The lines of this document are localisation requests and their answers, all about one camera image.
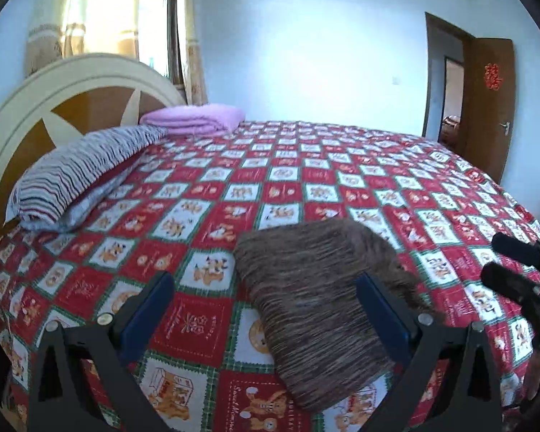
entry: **striped brown cushion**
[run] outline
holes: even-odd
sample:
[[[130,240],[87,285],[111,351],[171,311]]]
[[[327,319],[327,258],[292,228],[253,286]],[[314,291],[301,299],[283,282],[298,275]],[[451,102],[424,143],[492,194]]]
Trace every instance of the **striped brown cushion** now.
[[[356,298],[356,279],[376,276],[416,313],[416,276],[382,237],[351,219],[243,233],[236,273],[260,312],[276,373],[296,403],[323,411],[392,365]]]
[[[118,126],[56,148],[24,172],[12,190],[9,209],[21,220],[54,224],[102,174],[165,134],[166,129],[156,126]]]

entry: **blue plastic part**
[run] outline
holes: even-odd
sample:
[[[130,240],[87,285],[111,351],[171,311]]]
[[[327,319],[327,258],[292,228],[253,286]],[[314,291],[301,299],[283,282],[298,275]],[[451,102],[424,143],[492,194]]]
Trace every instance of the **blue plastic part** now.
[[[141,303],[138,310],[130,318],[128,325],[120,337],[118,359],[126,367],[131,362],[140,360],[150,338],[154,334],[174,294],[174,278],[168,273]]]
[[[409,333],[368,275],[356,280],[356,296],[390,359],[406,368],[412,360]]]

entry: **pink blanket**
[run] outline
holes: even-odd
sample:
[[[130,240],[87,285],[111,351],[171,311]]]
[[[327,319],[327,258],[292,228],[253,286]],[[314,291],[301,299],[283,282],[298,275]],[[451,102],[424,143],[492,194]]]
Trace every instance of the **pink blanket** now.
[[[143,115],[140,123],[165,126],[173,135],[222,136],[233,132],[245,118],[237,107],[210,103],[166,107]]]

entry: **open door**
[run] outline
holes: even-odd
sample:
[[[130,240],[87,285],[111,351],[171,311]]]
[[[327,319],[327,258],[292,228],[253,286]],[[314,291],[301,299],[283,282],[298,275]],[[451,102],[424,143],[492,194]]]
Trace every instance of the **open door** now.
[[[473,39],[465,48],[464,59],[456,152],[499,183],[514,121],[514,44],[510,39]]]

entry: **red paper cutout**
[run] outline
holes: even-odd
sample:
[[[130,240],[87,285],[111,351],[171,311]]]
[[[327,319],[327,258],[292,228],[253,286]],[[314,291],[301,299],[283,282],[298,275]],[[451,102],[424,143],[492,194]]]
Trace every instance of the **red paper cutout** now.
[[[500,84],[502,83],[502,78],[498,77],[499,68],[496,63],[488,63],[484,67],[484,82],[488,89],[498,91]]]

